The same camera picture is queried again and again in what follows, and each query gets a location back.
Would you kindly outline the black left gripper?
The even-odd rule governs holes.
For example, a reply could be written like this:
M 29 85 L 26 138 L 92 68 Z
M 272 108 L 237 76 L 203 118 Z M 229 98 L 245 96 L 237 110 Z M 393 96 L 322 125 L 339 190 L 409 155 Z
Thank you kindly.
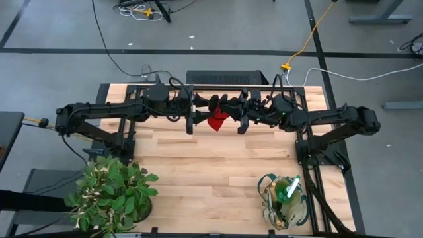
M 193 95 L 192 89 L 189 89 L 183 83 L 180 86 L 181 90 L 178 94 L 178 102 L 182 107 L 182 114 L 186 119 L 186 133 L 192 135 L 194 131 L 193 125 L 198 125 L 204 120 L 212 118 L 214 116 L 214 112 L 202 112 L 197 110 L 194 113 L 193 105 L 195 107 L 207 107 L 209 105 L 209 100 L 201 97 L 198 93 Z

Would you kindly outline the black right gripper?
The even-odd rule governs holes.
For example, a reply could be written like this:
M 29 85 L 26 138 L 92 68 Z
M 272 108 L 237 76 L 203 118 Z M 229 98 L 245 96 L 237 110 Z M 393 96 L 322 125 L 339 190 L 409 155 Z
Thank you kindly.
M 217 105 L 221 114 L 231 117 L 234 121 L 240 121 L 238 134 L 245 134 L 250 120 L 255 124 L 271 124 L 270 117 L 265 114 L 265 103 L 261 100 L 260 90 L 243 88 L 239 97 L 232 98 L 224 94 L 218 99 Z

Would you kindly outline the red gardening glove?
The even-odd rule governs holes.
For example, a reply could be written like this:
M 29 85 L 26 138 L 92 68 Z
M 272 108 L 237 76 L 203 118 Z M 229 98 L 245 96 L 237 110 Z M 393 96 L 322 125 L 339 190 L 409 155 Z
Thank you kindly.
M 219 131 L 224 121 L 229 117 L 229 114 L 223 112 L 220 107 L 217 107 L 212 117 L 207 119 L 208 125 L 215 131 Z

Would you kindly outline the green spray bottle white nozzle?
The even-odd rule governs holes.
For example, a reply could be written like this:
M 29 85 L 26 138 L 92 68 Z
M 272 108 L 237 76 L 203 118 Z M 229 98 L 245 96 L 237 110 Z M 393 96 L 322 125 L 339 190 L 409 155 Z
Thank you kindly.
M 289 202 L 294 192 L 297 190 L 301 176 L 283 177 L 278 180 L 275 185 L 275 193 L 277 201 L 280 203 Z

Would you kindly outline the green transparent gardening bag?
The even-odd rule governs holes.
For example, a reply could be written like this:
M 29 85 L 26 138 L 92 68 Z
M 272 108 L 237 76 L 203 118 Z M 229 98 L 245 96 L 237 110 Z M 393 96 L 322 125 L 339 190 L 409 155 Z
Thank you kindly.
M 277 201 L 270 205 L 269 186 L 272 182 L 276 183 L 282 178 L 282 176 L 269 173 L 265 174 L 258 181 L 257 190 L 262 198 L 263 218 L 275 229 L 277 229 L 275 224 L 276 218 L 279 218 L 285 223 L 285 229 L 302 226 L 309 219 L 310 208 L 307 203 L 307 196 L 303 192 L 300 182 L 289 202 L 280 203 Z

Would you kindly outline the black computer tower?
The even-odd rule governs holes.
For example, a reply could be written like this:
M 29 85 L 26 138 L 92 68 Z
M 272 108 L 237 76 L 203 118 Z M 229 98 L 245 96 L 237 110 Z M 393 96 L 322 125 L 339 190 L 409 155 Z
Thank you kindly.
M 188 84 L 269 85 L 260 70 L 256 71 L 187 71 Z

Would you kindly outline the black floor stand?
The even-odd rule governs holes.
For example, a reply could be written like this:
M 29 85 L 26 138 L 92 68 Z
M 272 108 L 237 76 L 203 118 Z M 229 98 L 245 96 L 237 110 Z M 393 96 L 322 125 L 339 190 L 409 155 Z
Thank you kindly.
M 160 12 L 162 13 L 162 16 L 164 17 L 164 19 L 170 23 L 171 22 L 171 18 L 169 16 L 169 13 L 165 10 L 163 4 L 159 1 L 159 0 L 154 0 L 155 4 L 158 6 Z

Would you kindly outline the green potted plant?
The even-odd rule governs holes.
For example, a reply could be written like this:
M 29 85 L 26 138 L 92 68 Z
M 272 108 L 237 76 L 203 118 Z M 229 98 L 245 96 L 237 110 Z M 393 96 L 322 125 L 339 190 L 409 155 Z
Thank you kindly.
M 158 195 L 150 184 L 158 180 L 138 162 L 125 165 L 117 158 L 98 157 L 87 164 L 83 178 L 64 202 L 71 208 L 77 229 L 95 230 L 95 236 L 109 238 L 131 231 L 148 218 L 151 198 Z

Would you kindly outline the grey desk leg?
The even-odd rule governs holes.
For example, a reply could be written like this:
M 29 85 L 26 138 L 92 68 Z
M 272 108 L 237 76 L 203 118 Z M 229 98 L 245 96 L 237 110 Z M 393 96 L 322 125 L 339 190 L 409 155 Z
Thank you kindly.
M 358 15 L 351 16 L 350 24 L 408 24 L 413 20 L 412 15 L 397 15 L 394 11 L 404 0 L 393 0 L 393 2 L 380 15 Z

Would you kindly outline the dark grey cart shelf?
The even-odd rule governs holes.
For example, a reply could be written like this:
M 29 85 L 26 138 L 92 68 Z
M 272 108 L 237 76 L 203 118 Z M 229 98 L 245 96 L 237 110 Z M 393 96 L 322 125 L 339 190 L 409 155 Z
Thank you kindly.
M 75 181 L 82 171 L 32 169 L 24 189 L 20 193 L 65 198 L 76 188 Z M 13 211 L 14 215 L 6 235 L 15 235 L 22 225 L 71 225 L 66 212 L 41 212 L 32 210 Z

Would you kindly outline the grey desk foot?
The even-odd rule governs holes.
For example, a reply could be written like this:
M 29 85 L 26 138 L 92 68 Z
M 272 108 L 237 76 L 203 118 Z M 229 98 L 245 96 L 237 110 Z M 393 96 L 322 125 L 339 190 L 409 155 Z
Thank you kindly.
M 423 101 L 386 102 L 383 110 L 423 110 Z

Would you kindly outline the black side table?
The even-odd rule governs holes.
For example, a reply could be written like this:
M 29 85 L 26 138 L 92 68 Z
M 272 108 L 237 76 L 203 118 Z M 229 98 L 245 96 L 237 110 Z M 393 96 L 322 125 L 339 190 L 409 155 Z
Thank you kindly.
M 21 129 L 23 112 L 0 111 L 0 172 Z

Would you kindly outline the black rig post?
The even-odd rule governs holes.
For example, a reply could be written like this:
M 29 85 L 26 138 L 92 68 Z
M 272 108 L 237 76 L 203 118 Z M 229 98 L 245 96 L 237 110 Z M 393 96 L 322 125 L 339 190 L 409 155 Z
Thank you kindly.
M 0 210 L 32 210 L 41 212 L 70 212 L 63 198 L 0 190 Z

